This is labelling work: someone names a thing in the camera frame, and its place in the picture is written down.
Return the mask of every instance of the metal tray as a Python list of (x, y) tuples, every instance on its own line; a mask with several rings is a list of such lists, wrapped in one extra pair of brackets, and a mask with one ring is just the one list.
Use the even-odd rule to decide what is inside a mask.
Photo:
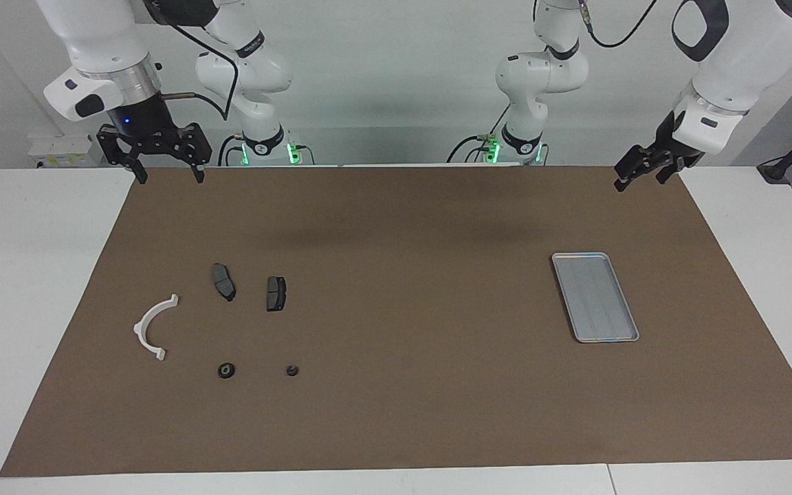
[(552, 263), (576, 340), (632, 342), (640, 338), (609, 256), (555, 253)]

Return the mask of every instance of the wall outlet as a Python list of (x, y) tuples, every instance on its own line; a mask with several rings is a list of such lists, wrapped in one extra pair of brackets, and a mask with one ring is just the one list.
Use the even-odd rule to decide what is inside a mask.
[(90, 135), (36, 137), (31, 141), (29, 157), (35, 168), (91, 168), (103, 161), (103, 151)]

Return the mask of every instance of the white table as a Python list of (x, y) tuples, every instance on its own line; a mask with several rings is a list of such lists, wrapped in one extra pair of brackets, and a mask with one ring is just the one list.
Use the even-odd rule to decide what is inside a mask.
[[(752, 168), (682, 176), (792, 366), (792, 191)], [(132, 179), (0, 170), (0, 467)], [(792, 461), (0, 479), (0, 493), (112, 492), (780, 495), (792, 493)]]

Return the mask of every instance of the green indicator light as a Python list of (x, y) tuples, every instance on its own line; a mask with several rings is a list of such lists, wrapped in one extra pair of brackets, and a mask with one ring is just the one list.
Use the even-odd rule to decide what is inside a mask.
[(286, 143), (286, 150), (289, 151), (289, 163), (292, 165), (301, 163), (301, 153), (295, 149), (292, 143)]
[(487, 160), (487, 163), (497, 163), (497, 159), (500, 157), (500, 143), (497, 143), (497, 141), (492, 141), (491, 144), (493, 144), (494, 147), (487, 151), (487, 156), (485, 159)]

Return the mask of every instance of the rubber grommet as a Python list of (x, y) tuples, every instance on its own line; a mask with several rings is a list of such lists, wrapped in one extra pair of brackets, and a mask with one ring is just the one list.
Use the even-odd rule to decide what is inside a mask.
[(219, 378), (228, 379), (234, 376), (234, 365), (232, 363), (222, 363), (219, 365)]

